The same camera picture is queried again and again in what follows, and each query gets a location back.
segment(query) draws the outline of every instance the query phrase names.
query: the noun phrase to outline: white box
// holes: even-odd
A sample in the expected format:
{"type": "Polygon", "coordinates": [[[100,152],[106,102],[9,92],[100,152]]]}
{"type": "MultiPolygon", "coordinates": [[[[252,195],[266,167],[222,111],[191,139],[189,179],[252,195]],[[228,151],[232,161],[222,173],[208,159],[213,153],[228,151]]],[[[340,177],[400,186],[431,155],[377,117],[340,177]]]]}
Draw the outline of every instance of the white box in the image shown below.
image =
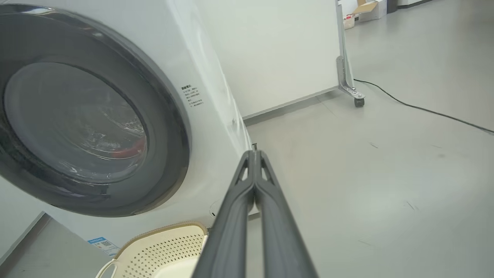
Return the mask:
{"type": "Polygon", "coordinates": [[[366,2],[366,0],[358,0],[359,6],[353,11],[356,15],[359,15],[359,21],[369,21],[374,19],[379,19],[386,15],[387,0],[372,0],[366,2]]]}

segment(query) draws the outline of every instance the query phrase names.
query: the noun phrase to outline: concrete floor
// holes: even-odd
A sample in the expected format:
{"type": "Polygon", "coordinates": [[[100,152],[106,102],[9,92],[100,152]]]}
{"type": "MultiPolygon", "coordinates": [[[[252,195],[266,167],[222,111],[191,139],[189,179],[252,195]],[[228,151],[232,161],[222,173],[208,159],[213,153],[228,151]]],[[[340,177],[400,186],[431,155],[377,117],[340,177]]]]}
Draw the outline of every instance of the concrete floor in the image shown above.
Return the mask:
{"type": "MultiPolygon", "coordinates": [[[[433,0],[357,24],[354,77],[494,129],[493,12],[490,0],[433,0]]],[[[248,122],[320,277],[494,277],[494,137],[357,89],[363,108],[331,92],[248,122]]],[[[249,277],[262,276],[260,240],[254,220],[249,277]]],[[[7,277],[92,277],[107,260],[52,222],[7,277]]]]}

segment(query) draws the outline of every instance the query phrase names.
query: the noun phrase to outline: sticker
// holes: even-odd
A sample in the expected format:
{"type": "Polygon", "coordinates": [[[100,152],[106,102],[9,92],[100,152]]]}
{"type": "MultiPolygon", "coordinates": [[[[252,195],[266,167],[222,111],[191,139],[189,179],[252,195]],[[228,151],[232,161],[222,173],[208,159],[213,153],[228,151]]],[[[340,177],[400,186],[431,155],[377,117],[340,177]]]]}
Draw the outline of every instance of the sticker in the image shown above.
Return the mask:
{"type": "Polygon", "coordinates": [[[120,248],[116,247],[113,243],[107,241],[104,237],[88,240],[87,242],[103,250],[109,256],[115,256],[120,248]]]}
{"type": "Polygon", "coordinates": [[[186,85],[182,87],[182,93],[185,95],[185,99],[187,100],[189,107],[196,107],[204,104],[201,93],[199,92],[199,89],[197,89],[197,87],[186,85]]]}

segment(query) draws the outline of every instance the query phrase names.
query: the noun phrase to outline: black cable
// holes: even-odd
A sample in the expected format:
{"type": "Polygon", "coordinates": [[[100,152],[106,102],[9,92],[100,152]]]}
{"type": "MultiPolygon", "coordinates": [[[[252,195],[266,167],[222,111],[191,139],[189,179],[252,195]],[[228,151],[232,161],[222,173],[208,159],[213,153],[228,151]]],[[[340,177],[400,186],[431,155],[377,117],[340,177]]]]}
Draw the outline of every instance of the black cable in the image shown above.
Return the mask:
{"type": "Polygon", "coordinates": [[[483,130],[483,131],[487,131],[487,132],[491,132],[494,134],[494,131],[493,130],[490,130],[490,129],[486,129],[486,128],[483,128],[481,126],[477,126],[476,124],[472,124],[472,123],[469,123],[467,121],[463,121],[461,119],[458,119],[458,118],[455,118],[455,117],[452,117],[452,116],[449,116],[449,115],[446,115],[446,114],[443,114],[443,113],[439,113],[439,112],[436,112],[436,111],[432,111],[432,110],[429,110],[429,109],[426,109],[426,108],[422,108],[422,107],[418,107],[418,106],[415,106],[415,105],[411,105],[411,104],[408,104],[408,103],[404,103],[403,101],[395,98],[394,96],[392,96],[390,93],[386,92],[383,88],[379,87],[378,85],[374,84],[374,83],[371,83],[371,82],[368,82],[368,81],[363,81],[363,80],[358,80],[358,79],[354,79],[355,81],[358,81],[358,82],[362,82],[362,83],[367,83],[367,84],[371,84],[371,85],[374,85],[376,87],[378,87],[379,89],[381,89],[381,91],[383,91],[385,94],[387,94],[388,96],[390,96],[392,99],[396,100],[397,102],[401,103],[401,104],[404,104],[406,106],[409,106],[409,107],[413,107],[413,108],[417,108],[417,109],[420,109],[420,110],[424,110],[424,111],[427,111],[427,112],[430,112],[430,113],[433,113],[433,114],[436,114],[436,115],[439,115],[439,116],[443,116],[443,117],[446,117],[446,118],[450,118],[452,120],[455,120],[455,121],[459,121],[461,123],[464,123],[464,124],[467,124],[469,126],[472,126],[474,128],[478,128],[480,130],[483,130]]]}

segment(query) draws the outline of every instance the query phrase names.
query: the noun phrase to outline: washing machine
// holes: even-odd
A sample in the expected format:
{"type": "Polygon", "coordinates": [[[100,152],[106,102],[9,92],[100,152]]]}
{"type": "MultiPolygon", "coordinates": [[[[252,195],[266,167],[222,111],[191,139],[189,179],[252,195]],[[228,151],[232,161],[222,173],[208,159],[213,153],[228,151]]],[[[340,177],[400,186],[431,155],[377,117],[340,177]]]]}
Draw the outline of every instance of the washing machine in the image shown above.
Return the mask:
{"type": "Polygon", "coordinates": [[[0,5],[0,174],[109,255],[210,227],[251,143],[189,0],[0,5]]]}

